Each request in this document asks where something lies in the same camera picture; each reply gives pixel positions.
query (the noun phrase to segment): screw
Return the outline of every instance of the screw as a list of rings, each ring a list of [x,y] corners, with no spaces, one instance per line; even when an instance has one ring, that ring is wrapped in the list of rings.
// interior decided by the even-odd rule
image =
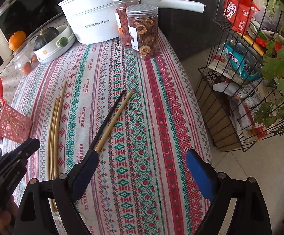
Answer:
[[[253,177],[249,177],[249,181],[250,181],[251,183],[256,183],[256,179],[253,178]]]
[[[31,179],[30,180],[30,184],[35,184],[36,183],[36,179]]]
[[[65,179],[67,177],[67,173],[61,173],[60,175],[59,175],[59,179]]]
[[[224,179],[227,177],[227,175],[224,172],[218,172],[217,176],[221,179]]]

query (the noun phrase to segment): pumpkin stem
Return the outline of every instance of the pumpkin stem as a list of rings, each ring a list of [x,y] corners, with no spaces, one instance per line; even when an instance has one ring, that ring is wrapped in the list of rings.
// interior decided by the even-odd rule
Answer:
[[[40,36],[42,36],[44,33],[45,33],[44,29],[41,28],[41,30],[40,30]]]

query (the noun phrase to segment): floor grout line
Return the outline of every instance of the floor grout line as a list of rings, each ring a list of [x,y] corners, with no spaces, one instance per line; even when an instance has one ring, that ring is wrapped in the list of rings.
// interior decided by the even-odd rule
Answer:
[[[225,158],[225,156],[228,154],[229,152],[227,152],[222,158],[221,160],[218,162],[218,164],[215,165],[214,169],[216,169],[216,167],[220,164],[220,162]]]
[[[238,165],[241,167],[241,169],[243,170],[244,174],[246,175],[246,177],[248,178],[249,176],[246,174],[246,172],[244,171],[244,169],[242,168],[242,166],[240,165],[240,163],[238,162],[238,160],[236,159],[236,157],[232,154],[232,156],[234,157],[234,159],[237,161]]]

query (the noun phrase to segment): plastic jar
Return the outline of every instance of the plastic jar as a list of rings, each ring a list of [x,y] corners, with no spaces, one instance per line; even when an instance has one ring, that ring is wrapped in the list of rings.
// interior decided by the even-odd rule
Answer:
[[[140,58],[152,58],[158,52],[157,6],[137,4],[126,9],[132,48]]]
[[[126,8],[138,4],[140,0],[113,0],[115,16],[120,34],[121,45],[125,48],[131,48],[130,34],[128,29],[128,20]]]

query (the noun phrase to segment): jar label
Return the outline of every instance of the jar label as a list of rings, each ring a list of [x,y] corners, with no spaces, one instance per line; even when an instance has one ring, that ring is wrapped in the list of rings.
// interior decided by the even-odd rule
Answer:
[[[139,51],[137,29],[131,26],[128,26],[128,27],[129,27],[129,33],[130,33],[130,39],[131,39],[131,46],[134,50]]]
[[[118,13],[115,13],[115,17],[116,17],[116,22],[117,22],[117,27],[118,27],[118,32],[119,34],[122,34],[122,27],[121,27],[121,22],[120,22],[120,17]]]

